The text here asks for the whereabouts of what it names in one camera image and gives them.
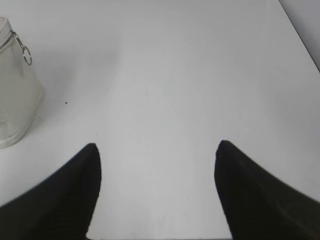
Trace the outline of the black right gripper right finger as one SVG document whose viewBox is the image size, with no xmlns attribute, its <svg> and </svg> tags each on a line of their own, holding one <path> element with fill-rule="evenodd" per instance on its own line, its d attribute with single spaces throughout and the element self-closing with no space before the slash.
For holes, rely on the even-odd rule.
<svg viewBox="0 0 320 240">
<path fill-rule="evenodd" d="M 228 140 L 214 181 L 234 240 L 318 240 L 320 203 L 282 182 Z"/>
</svg>

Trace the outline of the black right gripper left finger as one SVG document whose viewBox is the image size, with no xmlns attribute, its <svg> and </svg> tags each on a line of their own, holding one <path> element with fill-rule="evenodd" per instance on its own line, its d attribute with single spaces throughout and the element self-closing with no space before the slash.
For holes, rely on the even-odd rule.
<svg viewBox="0 0 320 240">
<path fill-rule="evenodd" d="M 101 181 L 100 153 L 89 143 L 47 179 L 0 207 L 0 238 L 87 239 Z"/>
</svg>

